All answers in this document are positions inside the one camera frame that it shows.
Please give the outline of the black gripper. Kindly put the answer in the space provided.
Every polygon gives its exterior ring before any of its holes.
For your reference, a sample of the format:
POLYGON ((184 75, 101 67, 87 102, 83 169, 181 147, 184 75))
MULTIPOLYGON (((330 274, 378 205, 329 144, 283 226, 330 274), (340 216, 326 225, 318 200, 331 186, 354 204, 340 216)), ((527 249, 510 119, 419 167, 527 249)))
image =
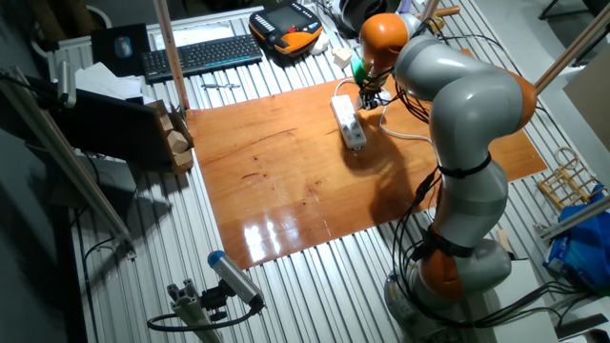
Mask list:
POLYGON ((359 91, 359 96, 356 99, 356 108, 358 110, 374 110, 381 105, 381 98, 378 93, 381 92, 381 88, 384 85, 383 79, 363 79, 356 82, 359 91))

